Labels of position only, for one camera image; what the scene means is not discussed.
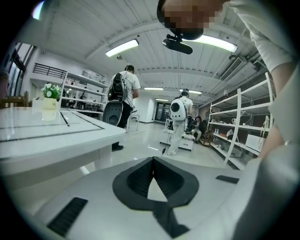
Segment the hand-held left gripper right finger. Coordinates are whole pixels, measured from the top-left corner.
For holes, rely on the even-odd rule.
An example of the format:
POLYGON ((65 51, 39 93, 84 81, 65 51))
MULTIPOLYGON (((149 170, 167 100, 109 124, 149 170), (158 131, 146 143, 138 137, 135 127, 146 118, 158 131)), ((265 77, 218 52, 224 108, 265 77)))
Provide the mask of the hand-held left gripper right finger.
POLYGON ((230 240, 233 237, 244 203, 235 196, 236 187, 241 186, 242 171, 192 165, 163 158, 168 167, 175 166, 192 175, 199 188, 188 205, 174 208, 181 225, 189 231, 179 240, 230 240))

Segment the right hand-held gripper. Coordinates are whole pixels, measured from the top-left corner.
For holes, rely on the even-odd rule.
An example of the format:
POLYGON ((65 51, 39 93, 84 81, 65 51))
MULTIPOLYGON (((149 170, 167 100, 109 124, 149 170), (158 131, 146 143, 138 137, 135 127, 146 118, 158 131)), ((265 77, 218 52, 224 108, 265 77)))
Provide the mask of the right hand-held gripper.
POLYGON ((300 184, 300 145, 287 142, 251 160, 232 193, 194 229, 196 240, 258 240, 277 221, 300 184))

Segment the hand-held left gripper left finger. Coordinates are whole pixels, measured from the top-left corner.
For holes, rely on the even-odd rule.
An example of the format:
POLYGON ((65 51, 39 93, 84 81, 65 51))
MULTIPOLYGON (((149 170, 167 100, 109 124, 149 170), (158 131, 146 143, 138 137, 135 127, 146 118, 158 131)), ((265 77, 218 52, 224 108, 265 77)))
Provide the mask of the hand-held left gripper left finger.
POLYGON ((82 176, 46 202, 35 218, 48 225, 74 197, 79 197, 88 202, 66 234, 69 240, 169 239, 151 211, 129 209, 113 192, 114 178, 142 161, 128 161, 82 176))

